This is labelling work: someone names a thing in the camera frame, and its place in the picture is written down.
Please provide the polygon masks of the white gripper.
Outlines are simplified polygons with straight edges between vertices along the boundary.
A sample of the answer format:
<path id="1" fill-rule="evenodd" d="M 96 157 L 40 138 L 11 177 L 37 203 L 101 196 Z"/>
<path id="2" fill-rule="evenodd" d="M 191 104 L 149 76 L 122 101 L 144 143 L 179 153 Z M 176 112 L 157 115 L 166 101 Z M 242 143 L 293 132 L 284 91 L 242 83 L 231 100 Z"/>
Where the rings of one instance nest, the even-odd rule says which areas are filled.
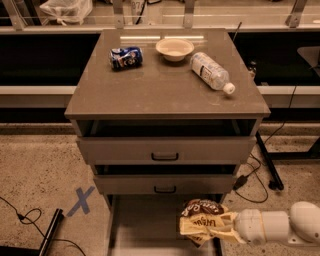
<path id="1" fill-rule="evenodd" d="M 220 215 L 206 215 L 208 225 L 211 227 L 226 227 L 234 223 L 231 229 L 211 229 L 209 234 L 212 238 L 219 238 L 230 243 L 251 245 L 263 245 L 266 237 L 263 227 L 262 214 L 257 209 L 245 209 L 239 214 L 227 212 Z"/>

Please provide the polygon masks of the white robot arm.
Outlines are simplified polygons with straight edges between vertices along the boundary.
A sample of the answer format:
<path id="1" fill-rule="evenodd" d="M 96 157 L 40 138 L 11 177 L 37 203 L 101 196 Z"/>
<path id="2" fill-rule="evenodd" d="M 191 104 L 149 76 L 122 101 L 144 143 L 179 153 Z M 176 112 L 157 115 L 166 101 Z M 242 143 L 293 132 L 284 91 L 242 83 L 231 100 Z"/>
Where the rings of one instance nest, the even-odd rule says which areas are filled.
<path id="1" fill-rule="evenodd" d="M 320 247 L 320 208 L 310 202 L 296 202 L 289 212 L 244 209 L 225 217 L 226 226 L 206 228 L 211 237 L 251 246 L 280 243 L 299 249 Z"/>

